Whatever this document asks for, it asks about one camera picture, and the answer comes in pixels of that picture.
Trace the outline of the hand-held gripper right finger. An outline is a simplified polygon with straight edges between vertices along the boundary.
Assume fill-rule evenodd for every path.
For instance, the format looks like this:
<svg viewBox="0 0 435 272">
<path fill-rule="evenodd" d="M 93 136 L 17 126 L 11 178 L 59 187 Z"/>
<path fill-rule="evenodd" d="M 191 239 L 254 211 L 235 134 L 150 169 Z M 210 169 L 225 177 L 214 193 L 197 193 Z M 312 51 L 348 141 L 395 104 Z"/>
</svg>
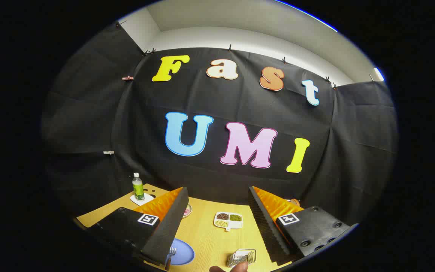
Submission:
<svg viewBox="0 0 435 272">
<path fill-rule="evenodd" d="M 357 227 L 321 207 L 304 209 L 254 186 L 247 199 L 271 262 L 278 265 L 308 259 Z"/>
</svg>

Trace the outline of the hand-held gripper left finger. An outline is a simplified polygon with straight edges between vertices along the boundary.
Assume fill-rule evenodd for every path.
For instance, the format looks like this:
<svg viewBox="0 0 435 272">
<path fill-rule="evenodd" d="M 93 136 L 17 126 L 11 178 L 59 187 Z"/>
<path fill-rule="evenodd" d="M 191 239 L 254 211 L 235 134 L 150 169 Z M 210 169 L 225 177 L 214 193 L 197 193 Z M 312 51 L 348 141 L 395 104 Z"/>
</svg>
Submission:
<svg viewBox="0 0 435 272">
<path fill-rule="evenodd" d="M 133 210 L 117 208 L 87 231 L 128 260 L 164 265 L 188 202 L 180 187 Z"/>
</svg>

